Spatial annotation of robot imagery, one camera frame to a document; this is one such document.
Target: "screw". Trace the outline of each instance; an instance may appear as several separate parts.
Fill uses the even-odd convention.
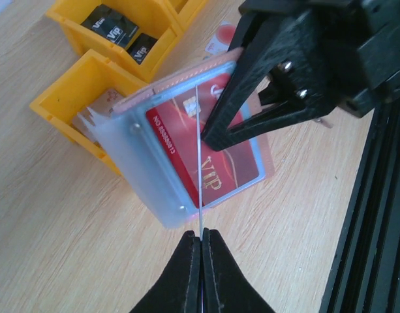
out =
[[[281,63],[279,65],[279,68],[284,72],[288,73],[292,69],[292,62],[291,61],[285,61],[284,63]]]
[[[302,89],[297,91],[297,95],[299,98],[304,99],[308,95],[309,91],[306,89]]]
[[[140,129],[142,129],[142,127],[140,126],[140,124],[135,123],[132,126],[130,126],[130,131],[135,134],[138,133],[140,131]]]

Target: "black vip card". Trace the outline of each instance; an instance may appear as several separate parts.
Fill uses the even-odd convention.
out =
[[[127,52],[138,63],[142,64],[143,60],[155,45],[157,39],[150,37],[147,34],[140,34],[140,36],[133,42]]]
[[[139,30],[135,23],[106,5],[95,8],[82,26],[125,49]]]

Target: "red vip card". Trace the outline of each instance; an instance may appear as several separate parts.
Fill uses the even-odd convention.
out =
[[[229,79],[229,74],[221,74],[198,86],[201,130]],[[196,89],[188,90],[150,109],[146,117],[198,207]],[[242,121],[239,112],[230,126]],[[235,191],[258,176],[258,166],[249,141],[219,152],[211,150],[202,142],[204,205]]]

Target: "yellow container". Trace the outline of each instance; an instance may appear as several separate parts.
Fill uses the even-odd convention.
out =
[[[72,119],[92,104],[107,89],[114,88],[124,97],[146,86],[109,58],[89,50],[62,77],[30,104],[30,108],[120,174],[110,157],[72,126]]]
[[[182,29],[186,31],[208,0],[163,0],[175,16]]]
[[[138,25],[141,32],[158,39],[142,64],[123,48],[80,25],[101,4],[122,13]],[[163,0],[57,0],[46,15],[59,22],[78,55],[94,49],[144,82],[153,79],[183,35],[180,23]]]

